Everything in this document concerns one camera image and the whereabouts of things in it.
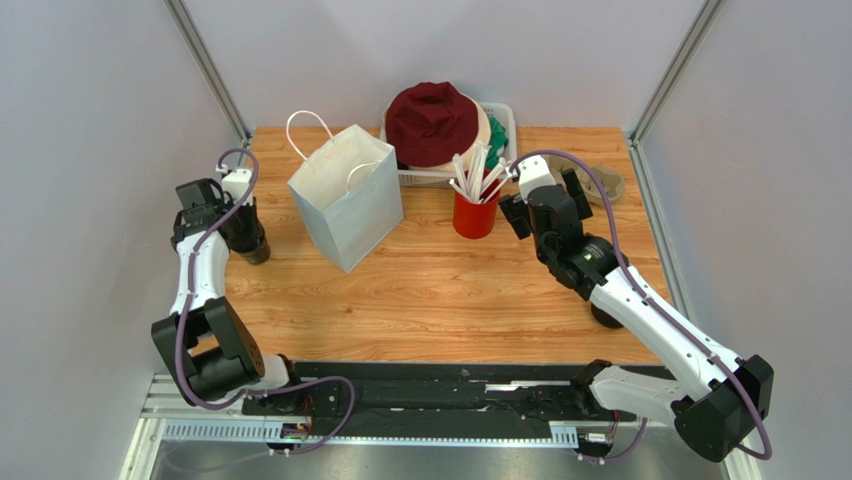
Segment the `green cloth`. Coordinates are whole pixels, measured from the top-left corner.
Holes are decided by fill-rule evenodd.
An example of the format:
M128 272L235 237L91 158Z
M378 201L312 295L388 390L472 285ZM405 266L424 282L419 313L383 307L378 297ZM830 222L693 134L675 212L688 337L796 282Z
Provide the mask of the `green cloth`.
M506 129L500 122L492 116L488 116L488 123L491 124L491 140L488 142L491 148L488 149L488 157L485 159L485 168L492 170L497 166L500 158L497 152L509 143L509 137L506 136Z

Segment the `gray wall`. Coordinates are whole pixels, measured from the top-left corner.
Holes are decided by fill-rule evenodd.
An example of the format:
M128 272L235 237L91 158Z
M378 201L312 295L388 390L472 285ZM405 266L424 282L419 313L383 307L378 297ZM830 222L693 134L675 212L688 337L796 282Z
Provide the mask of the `gray wall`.
M0 7L0 478L116 478L162 363L174 187L235 143L160 1Z
M378 125L453 82L520 125L633 128L701 0L187 0L246 121ZM300 119L299 122L310 122Z
M775 367L768 479L852 468L850 23L727 2L644 146L696 323Z

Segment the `white paper bag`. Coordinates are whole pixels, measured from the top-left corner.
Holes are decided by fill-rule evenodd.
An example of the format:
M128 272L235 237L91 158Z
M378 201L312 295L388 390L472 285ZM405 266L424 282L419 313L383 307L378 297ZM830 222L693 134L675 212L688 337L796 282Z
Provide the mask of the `white paper bag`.
M310 157L290 138L300 113L319 119L331 137ZM402 220L393 146L358 125L332 135L316 113L287 120L287 139L305 159L287 185L317 249L349 273Z

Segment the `red hat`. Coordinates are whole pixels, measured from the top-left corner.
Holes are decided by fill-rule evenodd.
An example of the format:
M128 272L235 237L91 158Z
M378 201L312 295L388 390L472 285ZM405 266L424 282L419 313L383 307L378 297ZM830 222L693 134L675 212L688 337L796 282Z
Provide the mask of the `red hat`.
M435 167L470 148L479 132L479 113L473 100L449 82L424 82L391 102L385 131L400 163Z

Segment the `hat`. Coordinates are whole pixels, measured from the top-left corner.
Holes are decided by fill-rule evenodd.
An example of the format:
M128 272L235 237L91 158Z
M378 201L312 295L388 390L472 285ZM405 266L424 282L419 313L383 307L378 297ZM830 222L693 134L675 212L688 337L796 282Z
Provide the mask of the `hat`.
M472 151L480 137L487 144L491 136L482 107L448 82L403 90L388 107L384 127L397 160L417 170L449 164L453 155Z

